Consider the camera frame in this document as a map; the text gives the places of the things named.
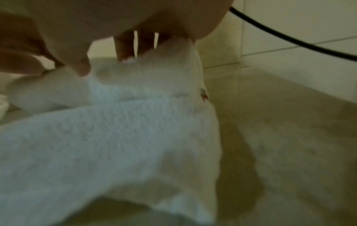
floor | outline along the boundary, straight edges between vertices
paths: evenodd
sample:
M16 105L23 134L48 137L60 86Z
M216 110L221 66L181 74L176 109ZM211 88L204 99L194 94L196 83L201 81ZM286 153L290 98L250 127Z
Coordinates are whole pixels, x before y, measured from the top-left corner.
M238 64L238 33L225 26L241 25L226 18L198 43L223 146L216 225L356 225L357 105ZM1 123L25 116L13 111ZM100 198L63 225L197 224Z

person's hand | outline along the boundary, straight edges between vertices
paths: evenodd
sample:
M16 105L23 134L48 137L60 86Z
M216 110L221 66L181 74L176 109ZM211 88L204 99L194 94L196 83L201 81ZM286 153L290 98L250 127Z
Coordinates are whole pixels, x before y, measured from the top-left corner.
M114 36L119 60L134 56L170 36L193 41L211 33L233 0L27 0L48 50L62 63L85 76L90 71L87 51L93 41Z
M43 66L33 55L60 63L47 51L30 18L0 13L0 71L41 75Z

white towel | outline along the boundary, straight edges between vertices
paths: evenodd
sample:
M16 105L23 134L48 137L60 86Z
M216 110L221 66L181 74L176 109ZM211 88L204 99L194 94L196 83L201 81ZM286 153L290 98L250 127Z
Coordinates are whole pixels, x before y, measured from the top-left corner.
M39 114L0 128L0 225L55 224L102 195L214 222L219 126L193 43L91 64L10 86Z

black wire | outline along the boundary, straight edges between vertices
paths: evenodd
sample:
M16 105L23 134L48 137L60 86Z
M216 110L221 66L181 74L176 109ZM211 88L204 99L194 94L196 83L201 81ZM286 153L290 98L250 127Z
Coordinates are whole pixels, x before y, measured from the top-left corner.
M338 51L334 51L334 50L330 50L330 49L326 49L326 48L322 48L322 47L319 47L319 46L316 46L316 45L312 45L312 44L309 44L309 43L306 43L306 42L303 42L301 40L298 40L296 38L293 38L293 37L290 37L288 35L285 35L283 33L280 33L279 31L276 31L274 29L271 29L271 28L268 28L267 26L253 20L252 18L248 17L247 15L239 12L238 10L236 10L234 7L231 7L229 9L229 11L231 13L233 13L234 15L236 15L237 17L241 18L242 20L245 20L247 21L248 23L250 23L251 25L265 31L265 32L268 32L278 38L281 38L281 39L284 39L288 42L291 42L291 43L294 43L296 45L299 45L299 46L302 46L304 48L307 48L309 50L313 50L313 51L316 51L316 52L320 52L320 53L323 53L323 54L327 54L327 55L330 55L330 56L333 56L333 57L339 57L339 58L342 58L342 59L346 59L346 60L351 60L351 61L355 61L357 62L357 55L352 55L352 54L348 54L348 53L344 53L344 52L338 52Z

cord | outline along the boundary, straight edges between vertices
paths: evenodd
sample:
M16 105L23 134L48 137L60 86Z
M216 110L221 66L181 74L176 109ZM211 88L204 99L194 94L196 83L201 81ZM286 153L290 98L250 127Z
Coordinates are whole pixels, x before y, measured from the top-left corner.
M326 55L330 55L330 56L333 56L333 57L338 57L338 58L342 58L342 59L345 59L345 60L351 60L351 61L354 61L354 62L357 62L357 55L352 55L352 54L348 54L348 53L344 53L344 52L338 52L338 51L334 51L334 50L330 50L330 49L326 49L326 48L322 48L322 47L319 47L319 46L316 46L316 45L312 45L312 44L309 44L309 43L306 43L306 42L303 42L301 40L298 40L296 38L293 38L293 37L290 37L288 35L285 35L283 33L280 33L279 31L276 31L274 29L271 29L255 20L253 20L252 18L248 17L247 15L239 12L237 9L235 9L234 7L230 7L229 11L231 13L233 13L234 15L236 15L237 17L241 18L242 20L245 20L246 22L250 23L251 25L265 31L265 32L268 32L278 38L281 38L285 41L288 41L288 42L291 42L291 43L294 43L296 45L299 45L301 47L304 47L304 48L307 48L309 50L313 50L313 51L316 51L316 52L320 52L320 53L323 53L323 54L326 54Z

